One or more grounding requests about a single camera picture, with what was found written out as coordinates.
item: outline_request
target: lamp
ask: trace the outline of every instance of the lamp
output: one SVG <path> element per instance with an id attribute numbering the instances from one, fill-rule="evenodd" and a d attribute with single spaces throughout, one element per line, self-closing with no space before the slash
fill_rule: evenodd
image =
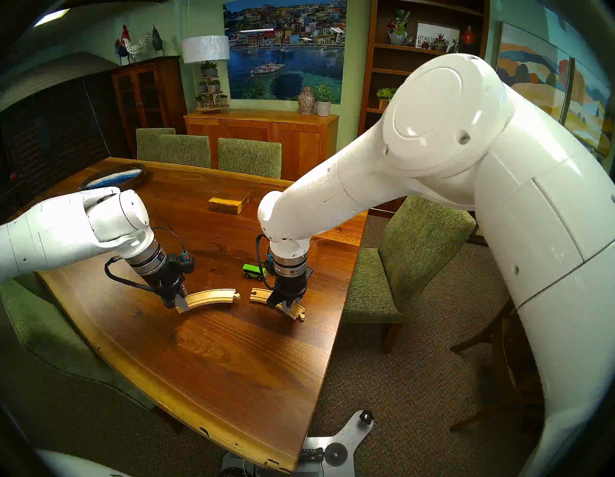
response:
<path id="1" fill-rule="evenodd" d="M 229 39 L 225 35 L 193 36 L 181 42 L 184 63 L 229 60 Z"/>

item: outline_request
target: painting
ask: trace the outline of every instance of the painting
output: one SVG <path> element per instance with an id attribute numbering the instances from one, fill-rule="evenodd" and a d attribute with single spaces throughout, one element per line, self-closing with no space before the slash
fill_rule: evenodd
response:
<path id="1" fill-rule="evenodd" d="M 296 100 L 304 86 L 342 94 L 346 0 L 235 0 L 224 5 L 231 97 Z"/>
<path id="2" fill-rule="evenodd" d="M 575 60 L 570 106 L 564 126 L 603 155 L 608 154 L 613 137 L 613 117 L 606 109 L 610 97 L 609 87 Z"/>
<path id="3" fill-rule="evenodd" d="M 569 65 L 570 56 L 557 46 L 502 23 L 498 76 L 556 121 L 561 118 Z"/>

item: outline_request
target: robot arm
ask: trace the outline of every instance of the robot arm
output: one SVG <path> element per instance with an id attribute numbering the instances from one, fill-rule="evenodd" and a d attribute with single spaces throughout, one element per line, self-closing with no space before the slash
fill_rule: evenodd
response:
<path id="1" fill-rule="evenodd" d="M 405 195 L 476 211 L 541 376 L 545 424 L 523 469 L 540 475 L 615 374 L 615 186 L 483 60 L 443 55 L 408 77 L 365 134 L 263 198 L 258 218 L 276 277 L 268 303 L 290 307 L 305 293 L 312 235 Z"/>
<path id="2" fill-rule="evenodd" d="M 116 251 L 135 269 L 168 308 L 187 309 L 183 273 L 194 269 L 184 251 L 166 254 L 154 239 L 143 202 L 132 190 L 117 187 L 77 192 L 45 200 L 0 226 L 0 283 L 35 270 L 53 270 Z"/>

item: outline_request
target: gray carpet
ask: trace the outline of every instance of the gray carpet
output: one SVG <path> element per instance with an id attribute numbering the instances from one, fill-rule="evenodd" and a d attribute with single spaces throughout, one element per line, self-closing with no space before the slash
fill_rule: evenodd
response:
<path id="1" fill-rule="evenodd" d="M 376 247 L 386 219 L 369 217 Z M 516 475 L 536 437 L 518 418 L 448 427 L 495 399 L 490 346 L 448 348 L 475 334 L 506 301 L 489 249 L 465 245 L 417 300 L 393 352 L 379 326 L 342 326 L 310 435 L 333 435 L 359 409 L 376 417 L 355 453 L 357 475 Z M 37 447 L 77 455 L 133 477 L 213 476 L 220 448 L 95 383 L 59 374 L 23 351 L 0 311 L 0 399 Z"/>

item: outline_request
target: green toy train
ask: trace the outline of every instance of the green toy train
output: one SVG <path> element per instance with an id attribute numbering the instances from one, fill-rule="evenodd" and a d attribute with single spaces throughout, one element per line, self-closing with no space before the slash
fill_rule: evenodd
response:
<path id="1" fill-rule="evenodd" d="M 267 278 L 267 272 L 263 268 L 263 275 Z M 247 263 L 244 265 L 244 276 L 246 278 L 256 278 L 257 280 L 261 280 L 261 272 L 258 267 L 255 265 L 248 265 Z"/>

